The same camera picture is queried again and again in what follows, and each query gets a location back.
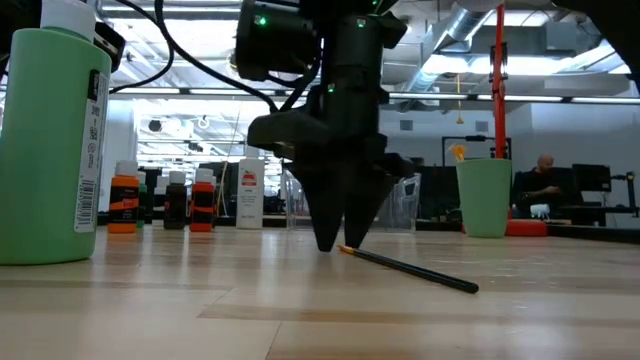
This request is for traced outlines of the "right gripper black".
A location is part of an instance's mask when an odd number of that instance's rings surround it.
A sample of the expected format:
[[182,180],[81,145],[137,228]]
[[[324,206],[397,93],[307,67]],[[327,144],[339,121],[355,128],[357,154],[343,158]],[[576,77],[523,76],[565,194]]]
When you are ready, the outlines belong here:
[[[330,252],[345,208],[345,244],[359,248],[396,178],[412,175],[414,166],[387,151],[388,138],[379,129],[380,101],[387,98],[377,78],[324,74],[305,103],[292,110],[324,123],[326,144],[281,144],[273,153],[302,186],[317,247]],[[346,207],[341,178],[355,177]]]

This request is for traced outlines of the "white glue bottle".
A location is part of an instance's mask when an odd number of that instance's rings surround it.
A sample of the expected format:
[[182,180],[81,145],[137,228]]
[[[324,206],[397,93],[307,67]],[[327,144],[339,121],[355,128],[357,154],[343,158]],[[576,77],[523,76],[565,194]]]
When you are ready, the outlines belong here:
[[259,158],[259,149],[247,145],[238,169],[237,228],[263,227],[264,171],[265,161]]

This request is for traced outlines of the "small red paint bottle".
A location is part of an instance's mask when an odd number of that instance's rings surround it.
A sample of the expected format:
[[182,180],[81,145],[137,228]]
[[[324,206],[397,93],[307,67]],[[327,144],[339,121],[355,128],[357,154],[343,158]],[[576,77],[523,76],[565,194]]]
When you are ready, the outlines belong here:
[[210,232],[214,215],[214,172],[198,168],[192,185],[191,232]]

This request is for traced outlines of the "small dark brown paint bottle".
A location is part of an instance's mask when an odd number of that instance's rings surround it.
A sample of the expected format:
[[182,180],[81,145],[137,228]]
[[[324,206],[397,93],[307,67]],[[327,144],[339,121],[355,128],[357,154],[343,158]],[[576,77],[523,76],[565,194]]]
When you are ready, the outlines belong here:
[[186,225],[186,212],[186,175],[181,171],[170,171],[164,202],[164,229],[183,230]]

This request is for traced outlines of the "small orange paint bottle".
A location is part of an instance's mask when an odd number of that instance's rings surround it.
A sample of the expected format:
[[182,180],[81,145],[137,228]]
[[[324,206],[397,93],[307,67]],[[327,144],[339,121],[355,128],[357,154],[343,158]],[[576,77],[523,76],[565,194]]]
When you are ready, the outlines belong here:
[[108,224],[109,233],[136,231],[139,209],[138,165],[135,160],[118,161],[111,180]]

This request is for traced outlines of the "large green paint bottle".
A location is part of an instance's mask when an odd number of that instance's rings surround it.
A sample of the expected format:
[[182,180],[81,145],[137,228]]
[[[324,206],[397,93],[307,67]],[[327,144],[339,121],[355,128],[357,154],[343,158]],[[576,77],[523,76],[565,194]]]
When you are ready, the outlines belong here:
[[94,252],[109,55],[83,0],[42,0],[40,25],[12,37],[0,131],[0,265]]

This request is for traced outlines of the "clear plastic storage bin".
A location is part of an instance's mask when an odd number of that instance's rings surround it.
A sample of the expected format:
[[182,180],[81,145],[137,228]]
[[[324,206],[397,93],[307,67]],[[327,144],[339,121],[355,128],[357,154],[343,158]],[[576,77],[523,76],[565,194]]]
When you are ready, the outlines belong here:
[[[378,211],[370,230],[374,232],[409,233],[416,230],[421,175],[401,179],[391,190]],[[299,181],[289,170],[281,174],[281,195],[285,200],[286,225],[289,230],[311,230],[308,202]]]

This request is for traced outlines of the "green plastic cup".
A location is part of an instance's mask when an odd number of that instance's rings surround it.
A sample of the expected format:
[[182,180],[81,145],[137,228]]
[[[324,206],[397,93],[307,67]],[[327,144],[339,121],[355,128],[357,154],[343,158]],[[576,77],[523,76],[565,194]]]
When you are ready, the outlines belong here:
[[456,164],[462,224],[477,238],[505,236],[512,163],[507,159],[472,159]]

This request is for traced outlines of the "person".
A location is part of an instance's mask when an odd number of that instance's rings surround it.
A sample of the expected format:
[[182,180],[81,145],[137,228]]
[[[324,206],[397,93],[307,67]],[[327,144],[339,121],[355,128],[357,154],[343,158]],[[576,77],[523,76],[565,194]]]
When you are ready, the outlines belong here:
[[531,215],[532,205],[559,206],[565,199],[563,190],[554,176],[554,157],[551,154],[539,156],[536,166],[521,172],[514,183],[513,200],[522,217]]

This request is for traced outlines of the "long linear ceiling light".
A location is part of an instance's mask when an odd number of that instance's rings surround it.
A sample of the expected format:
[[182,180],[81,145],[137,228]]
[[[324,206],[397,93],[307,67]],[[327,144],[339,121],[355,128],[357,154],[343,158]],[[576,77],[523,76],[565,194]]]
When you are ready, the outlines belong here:
[[[253,95],[237,89],[215,88],[131,88],[124,89],[112,96],[113,99],[231,99],[253,98]],[[461,101],[491,102],[490,94],[458,94],[458,93],[407,93],[391,92],[390,100],[398,101]],[[560,103],[580,105],[620,105],[640,106],[640,97],[582,97],[582,96],[545,96],[545,95],[506,95],[505,101],[510,103]]]

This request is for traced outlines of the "black workstation desk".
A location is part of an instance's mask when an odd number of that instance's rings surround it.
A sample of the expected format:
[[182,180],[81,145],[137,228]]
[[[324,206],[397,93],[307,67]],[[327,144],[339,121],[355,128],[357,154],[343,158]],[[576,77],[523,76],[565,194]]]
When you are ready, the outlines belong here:
[[[554,176],[563,190],[564,201],[554,208],[548,205],[532,205],[531,215],[522,217],[513,200],[514,183],[521,172],[523,171],[515,174],[511,187],[511,205],[516,217],[599,227],[607,225],[607,216],[610,214],[640,217],[640,202],[636,200],[636,174],[629,171],[614,175],[607,165],[591,164],[574,164],[568,168],[554,167]],[[623,204],[612,204],[608,200],[616,181],[626,184],[627,201]]]

